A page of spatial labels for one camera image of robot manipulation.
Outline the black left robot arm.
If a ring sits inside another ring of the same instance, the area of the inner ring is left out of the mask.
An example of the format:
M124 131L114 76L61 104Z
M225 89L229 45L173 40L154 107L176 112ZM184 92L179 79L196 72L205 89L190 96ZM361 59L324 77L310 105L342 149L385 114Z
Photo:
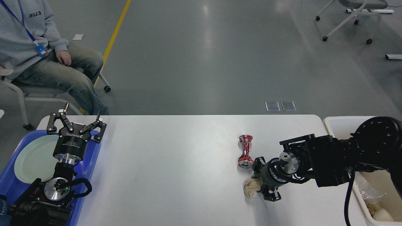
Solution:
M87 178L78 178L75 167L84 160L90 141L100 143L106 123L97 113L89 125L70 122L64 109L52 113L46 127L47 135L58 135L53 157L58 160L50 179L36 178L11 205L8 215L12 226L65 226L72 213L72 202L89 195L92 185Z

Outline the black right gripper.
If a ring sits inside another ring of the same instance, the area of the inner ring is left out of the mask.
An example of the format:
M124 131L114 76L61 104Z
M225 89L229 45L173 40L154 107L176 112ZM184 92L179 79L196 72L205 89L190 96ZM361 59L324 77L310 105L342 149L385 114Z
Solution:
M253 174L251 178L261 177L264 183L264 186L260 187L258 193L261 193L265 200L271 202L281 200L278 188L288 183L288 181L278 178L270 168L271 166L275 166L274 163L278 161L270 160L266 163L265 158L260 156L254 159L252 165Z

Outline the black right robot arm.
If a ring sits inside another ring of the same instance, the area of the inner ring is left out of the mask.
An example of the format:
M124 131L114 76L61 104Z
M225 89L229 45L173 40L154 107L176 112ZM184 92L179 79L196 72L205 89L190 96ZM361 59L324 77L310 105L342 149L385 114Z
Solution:
M401 121L393 117L372 117L364 121L347 140L331 135L309 134L280 142L283 152L268 162L254 160L252 178L260 179L260 192L267 201L281 199L278 188L287 183L303 184L314 179L318 187L348 183L344 204L346 225L350 225L349 202L356 172L390 173L401 195Z

